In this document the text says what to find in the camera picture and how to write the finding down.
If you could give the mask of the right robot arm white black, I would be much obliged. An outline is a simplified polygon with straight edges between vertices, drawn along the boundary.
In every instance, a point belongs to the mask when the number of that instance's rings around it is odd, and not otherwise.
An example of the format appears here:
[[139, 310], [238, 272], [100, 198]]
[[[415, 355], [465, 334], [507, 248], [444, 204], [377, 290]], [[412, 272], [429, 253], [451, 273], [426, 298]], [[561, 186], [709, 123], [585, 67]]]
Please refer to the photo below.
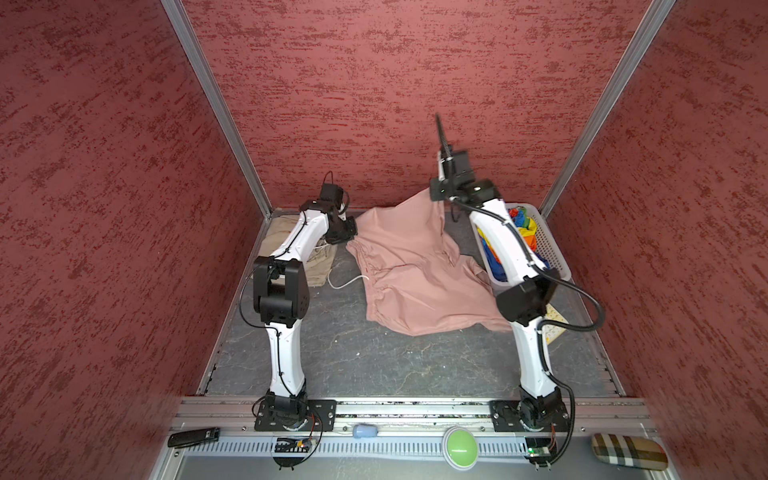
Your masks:
[[506, 286], [495, 299], [515, 336], [521, 368], [519, 417], [526, 429], [541, 431], [563, 406], [541, 327], [554, 282], [544, 275], [545, 264], [534, 257], [491, 181], [445, 179], [442, 190], [446, 200], [469, 214], [477, 238], [504, 270]]

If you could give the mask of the beige shorts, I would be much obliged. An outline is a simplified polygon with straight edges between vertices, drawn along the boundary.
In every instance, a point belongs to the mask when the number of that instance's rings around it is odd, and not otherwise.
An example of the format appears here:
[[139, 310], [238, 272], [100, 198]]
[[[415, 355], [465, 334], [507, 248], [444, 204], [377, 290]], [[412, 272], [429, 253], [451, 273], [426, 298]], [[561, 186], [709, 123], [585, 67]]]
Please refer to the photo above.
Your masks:
[[325, 241], [328, 228], [328, 216], [319, 211], [276, 217], [268, 227], [258, 255], [300, 260], [308, 285], [321, 287], [327, 281], [337, 252], [336, 245]]

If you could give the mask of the colourful shorts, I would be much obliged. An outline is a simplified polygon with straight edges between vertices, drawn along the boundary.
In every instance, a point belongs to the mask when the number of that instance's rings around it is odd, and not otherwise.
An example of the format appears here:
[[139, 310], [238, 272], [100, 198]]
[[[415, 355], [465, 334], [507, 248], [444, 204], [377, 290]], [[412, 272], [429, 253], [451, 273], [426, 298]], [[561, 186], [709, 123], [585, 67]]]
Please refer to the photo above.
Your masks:
[[505, 288], [550, 267], [526, 243], [503, 200], [485, 202], [469, 215], [491, 279]]

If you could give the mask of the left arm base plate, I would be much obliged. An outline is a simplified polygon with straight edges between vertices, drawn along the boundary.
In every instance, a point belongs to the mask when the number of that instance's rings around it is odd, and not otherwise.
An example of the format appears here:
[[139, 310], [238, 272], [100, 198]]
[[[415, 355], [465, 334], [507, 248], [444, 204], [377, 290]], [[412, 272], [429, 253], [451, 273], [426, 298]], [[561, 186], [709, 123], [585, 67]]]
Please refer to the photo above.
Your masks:
[[267, 396], [254, 414], [257, 432], [319, 433], [332, 431], [338, 402], [328, 399], [296, 399]]

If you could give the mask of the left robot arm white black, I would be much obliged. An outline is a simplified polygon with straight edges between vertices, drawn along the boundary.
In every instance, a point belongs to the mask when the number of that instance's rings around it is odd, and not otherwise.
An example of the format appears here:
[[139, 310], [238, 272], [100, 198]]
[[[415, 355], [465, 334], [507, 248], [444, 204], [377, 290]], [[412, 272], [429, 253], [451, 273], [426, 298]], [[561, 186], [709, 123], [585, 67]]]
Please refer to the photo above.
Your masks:
[[348, 206], [347, 198], [305, 203], [282, 244], [254, 261], [253, 308], [270, 341], [266, 415], [286, 429], [299, 429], [310, 416], [300, 353], [301, 325], [310, 301], [305, 263], [321, 240], [334, 245], [354, 238], [357, 227]]

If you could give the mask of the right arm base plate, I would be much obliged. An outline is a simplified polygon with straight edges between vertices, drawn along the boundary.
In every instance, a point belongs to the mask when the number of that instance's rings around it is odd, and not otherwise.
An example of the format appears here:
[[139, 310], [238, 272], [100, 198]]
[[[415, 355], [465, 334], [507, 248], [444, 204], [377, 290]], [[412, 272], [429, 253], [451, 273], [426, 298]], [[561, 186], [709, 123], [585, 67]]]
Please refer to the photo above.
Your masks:
[[492, 400], [489, 412], [495, 432], [566, 432], [569, 428], [568, 413], [562, 401]]

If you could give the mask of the pink shorts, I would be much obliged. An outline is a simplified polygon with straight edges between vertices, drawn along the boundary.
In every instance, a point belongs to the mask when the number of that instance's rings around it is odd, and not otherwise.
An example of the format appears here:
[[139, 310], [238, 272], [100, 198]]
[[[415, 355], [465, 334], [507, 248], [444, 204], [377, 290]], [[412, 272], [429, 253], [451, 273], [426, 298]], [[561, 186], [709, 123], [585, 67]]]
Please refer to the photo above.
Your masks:
[[444, 206], [428, 191], [373, 208], [356, 226], [346, 249], [364, 276], [367, 320], [408, 336], [475, 325], [512, 330], [497, 309], [488, 274], [460, 253], [444, 230]]

